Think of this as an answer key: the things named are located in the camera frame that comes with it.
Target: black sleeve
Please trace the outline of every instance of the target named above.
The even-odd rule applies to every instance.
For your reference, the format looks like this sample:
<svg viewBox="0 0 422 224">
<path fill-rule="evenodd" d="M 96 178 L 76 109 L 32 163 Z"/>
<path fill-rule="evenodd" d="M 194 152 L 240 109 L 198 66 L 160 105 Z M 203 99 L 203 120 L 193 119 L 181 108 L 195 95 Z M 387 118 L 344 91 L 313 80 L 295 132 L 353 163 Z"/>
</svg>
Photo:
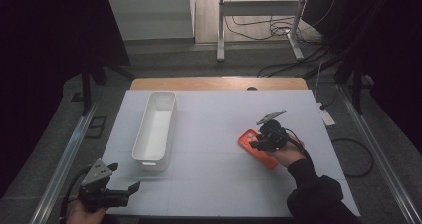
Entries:
<svg viewBox="0 0 422 224">
<path fill-rule="evenodd" d="M 341 185 L 330 177 L 318 177 L 308 160 L 292 163 L 288 172 L 297 186 L 288 198 L 288 207 L 299 223 L 361 223 L 342 203 Z"/>
</svg>

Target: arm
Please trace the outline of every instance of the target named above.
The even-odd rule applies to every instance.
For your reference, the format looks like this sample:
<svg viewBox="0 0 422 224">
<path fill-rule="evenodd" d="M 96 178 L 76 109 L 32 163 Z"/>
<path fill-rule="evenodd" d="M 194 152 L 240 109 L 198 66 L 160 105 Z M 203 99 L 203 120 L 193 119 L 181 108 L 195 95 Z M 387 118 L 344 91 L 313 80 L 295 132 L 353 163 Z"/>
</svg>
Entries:
<svg viewBox="0 0 422 224">
<path fill-rule="evenodd" d="M 343 194 L 340 184 L 327 176 L 318 177 L 311 162 L 291 143 L 267 154 L 286 167 L 295 179 L 297 189 L 289 196 L 287 204 L 297 221 L 307 224 L 361 223 L 341 202 Z"/>
<path fill-rule="evenodd" d="M 67 224 L 100 224 L 105 216 L 107 208 L 99 208 L 94 213 L 89 212 L 82 202 L 77 199 L 67 218 Z"/>
</svg>

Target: wooden edge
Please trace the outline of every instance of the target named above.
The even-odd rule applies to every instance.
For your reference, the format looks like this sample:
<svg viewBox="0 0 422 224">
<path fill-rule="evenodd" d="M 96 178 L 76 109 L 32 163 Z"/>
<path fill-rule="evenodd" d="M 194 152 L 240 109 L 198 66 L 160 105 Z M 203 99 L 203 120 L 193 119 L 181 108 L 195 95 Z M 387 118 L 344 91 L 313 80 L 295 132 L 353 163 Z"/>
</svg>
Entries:
<svg viewBox="0 0 422 224">
<path fill-rule="evenodd" d="M 245 91 L 249 87 L 257 90 L 307 90 L 302 78 L 139 78 L 135 79 L 131 90 L 148 91 Z"/>
</svg>

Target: aluminum rail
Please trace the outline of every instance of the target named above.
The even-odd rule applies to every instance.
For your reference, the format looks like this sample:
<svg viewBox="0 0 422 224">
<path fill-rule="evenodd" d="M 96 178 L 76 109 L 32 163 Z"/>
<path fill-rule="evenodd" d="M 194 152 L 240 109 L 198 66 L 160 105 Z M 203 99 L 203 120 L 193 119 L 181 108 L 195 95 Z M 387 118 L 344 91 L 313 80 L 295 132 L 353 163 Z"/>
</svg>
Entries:
<svg viewBox="0 0 422 224">
<path fill-rule="evenodd" d="M 422 220 L 416 207 L 410 198 L 408 192 L 406 191 L 403 183 L 400 181 L 399 177 L 394 172 L 390 162 L 385 156 L 384 152 L 381 149 L 378 141 L 373 135 L 372 131 L 369 128 L 363 115 L 360 115 L 355 110 L 353 104 L 350 101 L 350 94 L 346 89 L 340 87 L 341 97 L 346 104 L 348 111 L 350 112 L 353 121 L 356 123 L 357 128 L 359 129 L 360 134 L 362 134 L 369 150 L 372 152 L 375 162 L 384 177 L 384 180 L 388 187 L 390 188 L 391 193 L 393 194 L 399 208 L 401 209 L 404 217 L 406 218 L 407 223 L 409 224 L 422 224 Z"/>
<path fill-rule="evenodd" d="M 84 139 L 84 134 L 87 131 L 88 126 L 90 125 L 91 119 L 93 118 L 94 112 L 99 103 L 101 94 L 98 94 L 93 103 L 88 110 L 85 116 L 81 116 L 77 126 L 72 133 L 72 136 L 68 142 L 68 145 L 65 148 L 65 151 L 60 158 L 60 161 L 56 167 L 56 170 L 53 173 L 52 178 L 50 179 L 49 184 L 47 185 L 46 191 L 41 197 L 40 202 L 38 203 L 37 208 L 35 209 L 34 215 L 31 218 L 30 223 L 46 223 L 50 213 L 53 209 L 53 206 L 56 202 L 56 199 L 59 195 L 59 192 L 65 182 L 66 177 L 68 176 L 69 169 L 72 166 L 72 162 L 75 159 L 75 156 L 78 152 L 78 149 L 81 145 L 82 140 Z"/>
</svg>

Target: human hand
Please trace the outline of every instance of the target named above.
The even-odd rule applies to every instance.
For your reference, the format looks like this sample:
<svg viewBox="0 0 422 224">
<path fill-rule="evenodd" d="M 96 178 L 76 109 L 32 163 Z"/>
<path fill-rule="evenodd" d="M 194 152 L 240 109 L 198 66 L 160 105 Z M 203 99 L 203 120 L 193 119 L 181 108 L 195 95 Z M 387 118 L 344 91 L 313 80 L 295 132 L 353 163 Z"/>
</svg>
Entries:
<svg viewBox="0 0 422 224">
<path fill-rule="evenodd" d="M 108 208 L 99 208 L 96 212 L 89 212 L 84 204 L 77 199 L 67 218 L 67 224 L 100 224 Z"/>
<path fill-rule="evenodd" d="M 297 140 L 294 136 L 289 135 L 289 137 L 301 146 L 304 146 L 304 144 L 301 141 Z M 298 150 L 298 148 L 290 142 L 287 142 L 286 145 L 283 148 L 280 148 L 279 150 L 273 152 L 266 151 L 265 153 L 268 156 L 275 158 L 283 167 L 289 167 L 290 164 L 298 160 L 305 159 L 305 157 Z"/>
</svg>

